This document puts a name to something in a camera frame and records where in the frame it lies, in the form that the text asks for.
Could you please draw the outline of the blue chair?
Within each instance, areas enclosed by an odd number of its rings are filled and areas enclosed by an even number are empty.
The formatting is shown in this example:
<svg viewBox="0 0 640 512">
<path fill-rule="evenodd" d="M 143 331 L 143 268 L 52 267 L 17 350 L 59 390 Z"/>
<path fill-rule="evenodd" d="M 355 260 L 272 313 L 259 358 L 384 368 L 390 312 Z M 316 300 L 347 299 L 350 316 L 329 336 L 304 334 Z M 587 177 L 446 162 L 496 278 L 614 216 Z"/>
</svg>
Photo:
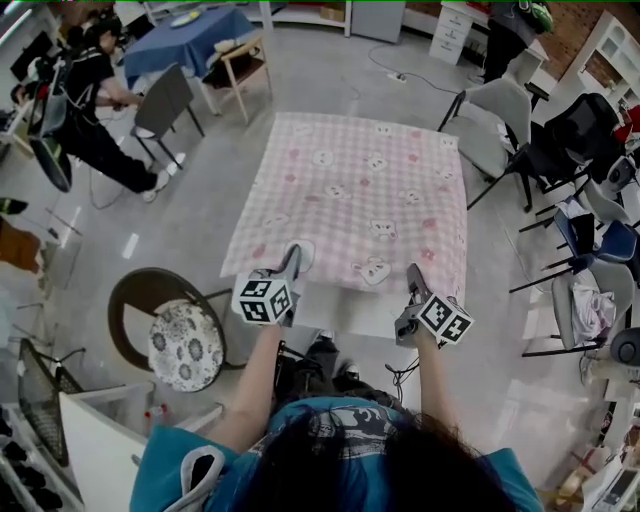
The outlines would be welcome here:
<svg viewBox="0 0 640 512">
<path fill-rule="evenodd" d="M 597 237 L 594 214 L 582 209 L 573 200 L 561 203 L 553 216 L 526 226 L 521 229 L 521 232 L 540 226 L 548 228 L 550 225 L 557 228 L 571 256 L 545 267 L 545 270 L 562 267 L 560 271 L 513 288 L 509 291 L 510 294 L 566 274 L 577 275 L 590 268 L 596 261 L 626 264 L 635 253 L 637 242 L 635 230 L 619 220 L 614 220 L 608 224 L 604 233 Z"/>
</svg>

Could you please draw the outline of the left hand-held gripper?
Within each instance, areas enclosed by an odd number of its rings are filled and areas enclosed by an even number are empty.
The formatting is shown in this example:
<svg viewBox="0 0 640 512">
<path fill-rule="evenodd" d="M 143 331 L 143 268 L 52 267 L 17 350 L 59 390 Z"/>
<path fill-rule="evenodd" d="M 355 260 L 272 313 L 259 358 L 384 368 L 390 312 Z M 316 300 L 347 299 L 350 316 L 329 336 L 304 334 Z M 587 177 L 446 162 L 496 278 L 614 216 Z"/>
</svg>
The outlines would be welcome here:
<svg viewBox="0 0 640 512">
<path fill-rule="evenodd" d="M 294 243 L 286 251 L 281 271 L 257 269 L 235 278 L 232 311 L 251 325 L 293 325 L 300 295 L 294 284 L 300 273 L 302 248 Z"/>
</svg>

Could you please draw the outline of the person's teal t-shirt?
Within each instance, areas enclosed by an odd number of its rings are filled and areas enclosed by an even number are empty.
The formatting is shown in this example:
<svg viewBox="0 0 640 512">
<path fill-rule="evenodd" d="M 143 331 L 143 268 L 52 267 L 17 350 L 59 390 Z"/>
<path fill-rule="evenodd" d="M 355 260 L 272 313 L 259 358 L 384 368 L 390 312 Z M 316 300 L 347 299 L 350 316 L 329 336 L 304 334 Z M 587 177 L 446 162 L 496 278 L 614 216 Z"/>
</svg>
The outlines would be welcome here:
<svg viewBox="0 0 640 512">
<path fill-rule="evenodd" d="M 223 456 L 215 488 L 206 497 L 204 512 L 231 512 L 233 501 L 258 466 L 266 444 L 286 424 L 305 412 L 317 412 L 324 426 L 341 420 L 351 446 L 343 452 L 341 469 L 364 499 L 363 512 L 390 512 L 383 451 L 386 435 L 400 413 L 355 397 L 314 397 L 293 402 L 275 414 L 266 436 L 243 453 L 176 427 L 157 427 L 147 443 L 130 499 L 131 512 L 163 512 L 182 498 L 182 471 L 190 455 Z"/>
</svg>

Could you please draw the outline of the brown bag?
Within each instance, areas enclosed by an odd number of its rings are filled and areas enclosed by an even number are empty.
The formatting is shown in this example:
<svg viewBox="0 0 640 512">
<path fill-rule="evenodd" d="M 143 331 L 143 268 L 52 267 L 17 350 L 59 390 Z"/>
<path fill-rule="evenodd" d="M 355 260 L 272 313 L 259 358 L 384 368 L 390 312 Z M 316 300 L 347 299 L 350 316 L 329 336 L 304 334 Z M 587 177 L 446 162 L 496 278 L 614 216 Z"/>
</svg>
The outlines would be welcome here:
<svg viewBox="0 0 640 512">
<path fill-rule="evenodd" d="M 37 274 L 40 271 L 40 247 L 40 240 L 36 235 L 17 229 L 0 218 L 0 262 Z"/>
</svg>

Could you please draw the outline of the grey cabinet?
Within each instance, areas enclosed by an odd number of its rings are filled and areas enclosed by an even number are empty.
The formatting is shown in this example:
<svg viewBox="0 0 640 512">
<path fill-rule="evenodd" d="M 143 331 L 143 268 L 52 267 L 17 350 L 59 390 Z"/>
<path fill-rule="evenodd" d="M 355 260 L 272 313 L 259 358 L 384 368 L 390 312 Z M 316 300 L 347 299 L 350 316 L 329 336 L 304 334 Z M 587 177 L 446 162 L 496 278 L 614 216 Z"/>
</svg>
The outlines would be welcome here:
<svg viewBox="0 0 640 512">
<path fill-rule="evenodd" d="M 406 2 L 353 0 L 351 34 L 396 44 L 400 37 Z"/>
</svg>

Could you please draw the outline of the pink checked cloth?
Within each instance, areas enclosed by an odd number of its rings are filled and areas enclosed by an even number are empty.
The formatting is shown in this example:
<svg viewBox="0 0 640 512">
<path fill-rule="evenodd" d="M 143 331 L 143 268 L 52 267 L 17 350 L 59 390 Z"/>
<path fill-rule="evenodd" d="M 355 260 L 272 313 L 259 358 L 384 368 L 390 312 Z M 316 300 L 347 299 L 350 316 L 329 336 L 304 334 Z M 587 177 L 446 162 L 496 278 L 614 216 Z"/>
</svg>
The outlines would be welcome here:
<svg viewBox="0 0 640 512">
<path fill-rule="evenodd" d="M 416 264 L 432 290 L 463 299 L 457 138 L 357 117 L 278 114 L 221 273 L 276 268 L 293 245 L 306 281 L 400 294 Z"/>
</svg>

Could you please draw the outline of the floral seat cushion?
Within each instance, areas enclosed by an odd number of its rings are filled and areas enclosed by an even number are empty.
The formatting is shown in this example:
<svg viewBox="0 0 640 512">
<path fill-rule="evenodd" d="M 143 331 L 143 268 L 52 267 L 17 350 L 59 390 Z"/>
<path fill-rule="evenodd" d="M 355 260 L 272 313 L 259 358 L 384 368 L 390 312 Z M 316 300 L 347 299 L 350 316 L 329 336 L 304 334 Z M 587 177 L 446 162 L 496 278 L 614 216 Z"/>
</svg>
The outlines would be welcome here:
<svg viewBox="0 0 640 512">
<path fill-rule="evenodd" d="M 219 375 L 225 349 L 221 329 L 204 309 L 171 301 L 155 317 L 149 333 L 148 364 L 156 377 L 178 392 L 199 392 Z"/>
</svg>

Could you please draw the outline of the black mesh chair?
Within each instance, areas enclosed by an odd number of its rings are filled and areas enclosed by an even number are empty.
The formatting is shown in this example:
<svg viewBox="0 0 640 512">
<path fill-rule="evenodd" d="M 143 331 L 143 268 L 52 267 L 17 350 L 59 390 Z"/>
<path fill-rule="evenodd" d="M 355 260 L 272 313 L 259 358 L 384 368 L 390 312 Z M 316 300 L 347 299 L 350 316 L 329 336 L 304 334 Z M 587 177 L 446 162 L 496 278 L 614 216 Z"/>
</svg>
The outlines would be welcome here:
<svg viewBox="0 0 640 512">
<path fill-rule="evenodd" d="M 20 340 L 17 366 L 19 409 L 50 456 L 61 467 L 69 465 L 69 455 L 59 394 L 84 391 L 64 363 L 74 355 L 85 352 L 85 348 L 79 348 L 62 358 L 54 358 L 37 351 L 31 340 Z"/>
</svg>

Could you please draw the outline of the person's right forearm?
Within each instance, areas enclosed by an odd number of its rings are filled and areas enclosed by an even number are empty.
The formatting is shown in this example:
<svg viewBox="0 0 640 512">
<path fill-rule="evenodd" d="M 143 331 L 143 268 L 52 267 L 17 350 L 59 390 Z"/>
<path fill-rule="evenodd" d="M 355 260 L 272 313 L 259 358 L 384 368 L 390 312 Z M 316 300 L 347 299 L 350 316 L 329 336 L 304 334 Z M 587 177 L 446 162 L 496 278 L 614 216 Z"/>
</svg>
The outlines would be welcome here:
<svg viewBox="0 0 640 512">
<path fill-rule="evenodd" d="M 414 344 L 419 359 L 421 412 L 457 434 L 459 428 L 446 389 L 436 340 L 428 330 L 420 329 L 414 335 Z"/>
</svg>

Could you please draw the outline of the person's left forearm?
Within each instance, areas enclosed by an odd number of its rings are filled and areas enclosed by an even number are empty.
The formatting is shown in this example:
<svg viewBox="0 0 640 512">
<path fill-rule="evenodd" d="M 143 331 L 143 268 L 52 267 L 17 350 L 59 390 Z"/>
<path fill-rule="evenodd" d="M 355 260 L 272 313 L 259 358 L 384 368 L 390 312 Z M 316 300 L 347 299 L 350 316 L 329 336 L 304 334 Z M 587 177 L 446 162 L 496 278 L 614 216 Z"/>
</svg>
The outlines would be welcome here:
<svg viewBox="0 0 640 512">
<path fill-rule="evenodd" d="M 264 434 L 271 411 L 276 361 L 283 329 L 264 327 L 239 380 L 227 419 L 230 421 L 229 447 L 243 452 Z"/>
</svg>

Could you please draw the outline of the light wooden chair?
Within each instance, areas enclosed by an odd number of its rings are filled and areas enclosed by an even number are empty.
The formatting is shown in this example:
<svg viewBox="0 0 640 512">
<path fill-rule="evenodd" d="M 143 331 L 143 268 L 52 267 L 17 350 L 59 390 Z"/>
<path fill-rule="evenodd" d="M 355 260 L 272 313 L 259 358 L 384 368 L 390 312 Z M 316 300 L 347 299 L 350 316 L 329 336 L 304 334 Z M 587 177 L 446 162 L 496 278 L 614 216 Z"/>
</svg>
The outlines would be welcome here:
<svg viewBox="0 0 640 512">
<path fill-rule="evenodd" d="M 217 91 L 225 89 L 231 90 L 238 102 L 245 125 L 248 126 L 250 123 L 249 115 L 242 98 L 241 86 L 253 78 L 259 71 L 264 71 L 268 92 L 273 94 L 267 56 L 263 43 L 263 33 L 258 32 L 246 42 L 238 43 L 234 47 L 223 51 L 215 61 L 215 67 L 220 70 L 219 75 L 225 74 L 226 78 L 218 80 L 214 89 Z"/>
</svg>

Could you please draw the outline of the pile of pale clothes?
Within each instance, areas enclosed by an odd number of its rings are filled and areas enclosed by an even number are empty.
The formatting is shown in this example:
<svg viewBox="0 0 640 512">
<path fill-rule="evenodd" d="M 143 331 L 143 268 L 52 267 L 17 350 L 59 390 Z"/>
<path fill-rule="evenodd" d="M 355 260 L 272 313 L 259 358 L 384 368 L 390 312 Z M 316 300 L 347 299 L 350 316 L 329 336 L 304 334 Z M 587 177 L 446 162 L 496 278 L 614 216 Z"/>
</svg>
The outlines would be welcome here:
<svg viewBox="0 0 640 512">
<path fill-rule="evenodd" d="M 576 344 L 595 340 L 613 326 L 617 306 L 615 294 L 584 284 L 572 285 L 572 329 Z"/>
</svg>

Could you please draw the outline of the white marble table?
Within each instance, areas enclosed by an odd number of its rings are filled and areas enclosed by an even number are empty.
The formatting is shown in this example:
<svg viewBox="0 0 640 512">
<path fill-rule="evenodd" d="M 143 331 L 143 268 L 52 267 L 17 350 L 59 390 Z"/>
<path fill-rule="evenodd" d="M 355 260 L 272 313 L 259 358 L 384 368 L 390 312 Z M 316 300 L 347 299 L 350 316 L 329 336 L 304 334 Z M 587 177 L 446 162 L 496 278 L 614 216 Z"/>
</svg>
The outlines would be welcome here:
<svg viewBox="0 0 640 512">
<path fill-rule="evenodd" d="M 334 285 L 302 282 L 294 324 L 368 337 L 395 339 L 395 321 L 409 302 L 409 293 L 377 294 Z"/>
</svg>

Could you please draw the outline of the white arched bookcase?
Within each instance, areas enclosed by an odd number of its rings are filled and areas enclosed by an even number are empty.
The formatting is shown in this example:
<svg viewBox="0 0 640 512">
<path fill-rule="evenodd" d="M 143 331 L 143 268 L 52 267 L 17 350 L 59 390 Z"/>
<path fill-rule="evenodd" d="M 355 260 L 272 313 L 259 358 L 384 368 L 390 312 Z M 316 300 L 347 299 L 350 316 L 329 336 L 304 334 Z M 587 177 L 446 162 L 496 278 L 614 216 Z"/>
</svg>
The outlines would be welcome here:
<svg viewBox="0 0 640 512">
<path fill-rule="evenodd" d="M 599 93 L 615 109 L 640 105 L 640 42 L 604 11 L 558 86 L 565 92 Z"/>
</svg>

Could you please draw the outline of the white board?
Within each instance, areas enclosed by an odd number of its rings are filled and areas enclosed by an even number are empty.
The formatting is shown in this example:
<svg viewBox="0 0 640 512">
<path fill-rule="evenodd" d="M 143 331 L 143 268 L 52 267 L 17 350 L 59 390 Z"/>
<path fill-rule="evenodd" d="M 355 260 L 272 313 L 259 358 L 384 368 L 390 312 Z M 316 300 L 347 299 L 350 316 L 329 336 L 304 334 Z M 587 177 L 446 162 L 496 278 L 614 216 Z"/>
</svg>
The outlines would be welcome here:
<svg viewBox="0 0 640 512">
<path fill-rule="evenodd" d="M 85 512 L 128 512 L 152 428 L 155 384 L 58 394 L 68 461 Z"/>
</svg>

